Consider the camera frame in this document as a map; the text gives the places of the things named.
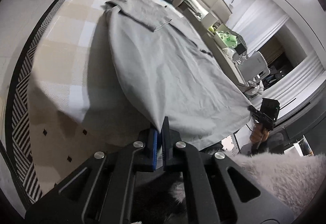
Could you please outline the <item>right hand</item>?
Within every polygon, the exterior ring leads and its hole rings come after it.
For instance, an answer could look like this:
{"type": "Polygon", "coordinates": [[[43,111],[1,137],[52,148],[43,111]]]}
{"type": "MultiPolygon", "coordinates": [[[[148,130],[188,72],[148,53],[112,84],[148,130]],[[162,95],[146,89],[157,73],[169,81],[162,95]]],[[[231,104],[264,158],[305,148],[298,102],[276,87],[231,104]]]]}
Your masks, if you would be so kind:
{"type": "Polygon", "coordinates": [[[256,123],[250,135],[250,142],[252,144],[265,142],[269,137],[269,131],[263,128],[261,123],[256,123]]]}

